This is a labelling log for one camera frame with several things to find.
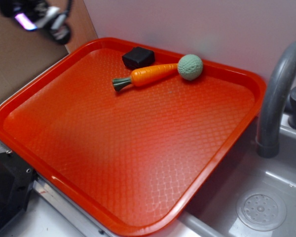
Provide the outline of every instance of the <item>faucet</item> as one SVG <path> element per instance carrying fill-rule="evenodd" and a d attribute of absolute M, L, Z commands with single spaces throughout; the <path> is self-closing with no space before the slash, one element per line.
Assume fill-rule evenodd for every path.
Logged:
<path fill-rule="evenodd" d="M 279 153 L 279 130 L 287 101 L 288 108 L 291 108 L 288 110 L 288 123 L 296 129 L 296 87 L 291 90 L 295 77 L 296 41 L 282 54 L 267 85 L 256 136 L 257 154 L 260 157 L 272 158 Z"/>

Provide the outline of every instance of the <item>textured tray surface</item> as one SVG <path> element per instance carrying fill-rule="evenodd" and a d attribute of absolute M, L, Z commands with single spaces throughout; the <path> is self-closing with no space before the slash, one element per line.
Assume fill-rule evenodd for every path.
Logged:
<path fill-rule="evenodd" d="M 0 112 L 0 139 L 113 232 L 144 235 L 179 214 L 260 101 L 206 72 L 116 93 L 111 80 L 130 74 L 124 53 L 65 59 L 74 63 Z"/>

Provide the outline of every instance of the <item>sink drain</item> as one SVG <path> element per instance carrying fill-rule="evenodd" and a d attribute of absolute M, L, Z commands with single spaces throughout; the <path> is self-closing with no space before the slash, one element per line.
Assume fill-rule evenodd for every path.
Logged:
<path fill-rule="evenodd" d="M 239 198 L 237 214 L 243 224 L 251 229 L 271 231 L 284 222 L 286 206 L 276 193 L 254 189 Z"/>

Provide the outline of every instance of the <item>gray sink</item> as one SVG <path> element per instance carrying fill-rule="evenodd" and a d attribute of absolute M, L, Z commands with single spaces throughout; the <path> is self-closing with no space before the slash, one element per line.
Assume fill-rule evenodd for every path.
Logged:
<path fill-rule="evenodd" d="M 274 158 L 256 154 L 256 131 L 254 121 L 185 209 L 201 236 L 296 237 L 296 131 L 281 127 Z"/>

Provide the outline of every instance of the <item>cardboard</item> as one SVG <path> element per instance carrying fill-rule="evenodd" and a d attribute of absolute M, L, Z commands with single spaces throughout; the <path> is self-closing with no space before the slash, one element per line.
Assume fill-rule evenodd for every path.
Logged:
<path fill-rule="evenodd" d="M 67 54 L 65 46 L 0 14 L 0 103 Z"/>

